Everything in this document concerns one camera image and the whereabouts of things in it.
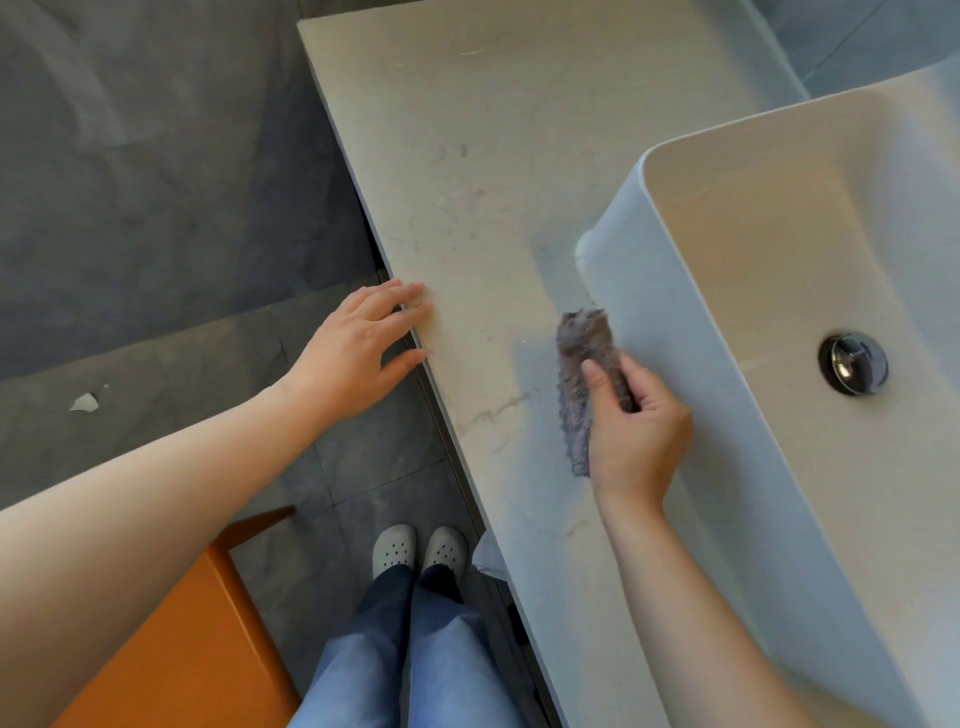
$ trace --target chair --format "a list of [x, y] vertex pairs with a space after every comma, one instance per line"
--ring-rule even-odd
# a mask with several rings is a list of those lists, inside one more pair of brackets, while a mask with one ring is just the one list
[[55, 728], [277, 728], [300, 704], [228, 551], [293, 506], [229, 525]]

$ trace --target finger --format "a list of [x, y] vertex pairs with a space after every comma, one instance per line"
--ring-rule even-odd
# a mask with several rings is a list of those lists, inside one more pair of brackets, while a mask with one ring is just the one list
[[679, 404], [663, 380], [646, 367], [637, 363], [625, 352], [620, 352], [620, 368], [627, 378], [630, 391], [634, 393], [640, 410], [652, 412], [665, 406]]
[[390, 315], [395, 306], [409, 303], [426, 289], [421, 282], [396, 285], [390, 288], [381, 288], [367, 297], [359, 306], [357, 313], [368, 321], [379, 321]]
[[426, 360], [426, 352], [423, 349], [408, 349], [406, 352], [395, 356], [376, 377], [377, 387], [386, 395], [393, 390], [405, 376], [414, 371], [414, 368]]
[[593, 407], [594, 421], [601, 421], [613, 413], [622, 412], [616, 400], [613, 384], [603, 367], [592, 359], [586, 359], [580, 365], [590, 391], [590, 404]]
[[343, 299], [343, 302], [338, 306], [338, 308], [344, 313], [350, 313], [351, 311], [355, 311], [363, 301], [368, 299], [377, 291], [383, 290], [384, 288], [393, 288], [398, 285], [402, 285], [400, 279], [390, 279], [385, 283], [380, 283], [380, 285], [362, 286]]
[[407, 332], [419, 324], [423, 319], [433, 313], [433, 304], [424, 301], [413, 308], [404, 308], [402, 311], [395, 311], [379, 323], [380, 336], [384, 349], [393, 344], [397, 339], [403, 338]]

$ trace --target sink basin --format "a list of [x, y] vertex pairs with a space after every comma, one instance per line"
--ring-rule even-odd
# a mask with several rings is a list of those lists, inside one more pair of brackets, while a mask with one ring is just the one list
[[[774, 659], [892, 726], [960, 725], [960, 61], [647, 152], [578, 245], [691, 403], [682, 484]], [[818, 349], [877, 340], [846, 397]]]

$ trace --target shoe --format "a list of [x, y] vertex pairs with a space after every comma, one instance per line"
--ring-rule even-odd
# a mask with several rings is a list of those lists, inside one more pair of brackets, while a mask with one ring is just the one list
[[373, 544], [373, 578], [397, 564], [414, 567], [417, 561], [417, 531], [412, 525], [392, 525]]
[[426, 571], [435, 564], [443, 564], [453, 571], [458, 580], [464, 575], [467, 570], [467, 541], [460, 531], [442, 525], [433, 532], [426, 547], [423, 570]]

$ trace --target microfiber towel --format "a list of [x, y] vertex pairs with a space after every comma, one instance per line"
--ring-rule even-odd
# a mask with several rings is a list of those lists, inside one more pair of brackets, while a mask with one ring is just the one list
[[573, 474], [589, 477], [590, 395], [580, 365], [593, 359], [613, 384], [624, 412], [638, 412], [634, 396], [620, 369], [620, 356], [613, 345], [613, 334], [602, 308], [584, 308], [565, 313], [557, 326], [557, 352], [560, 355], [560, 420], [564, 428], [566, 452]]

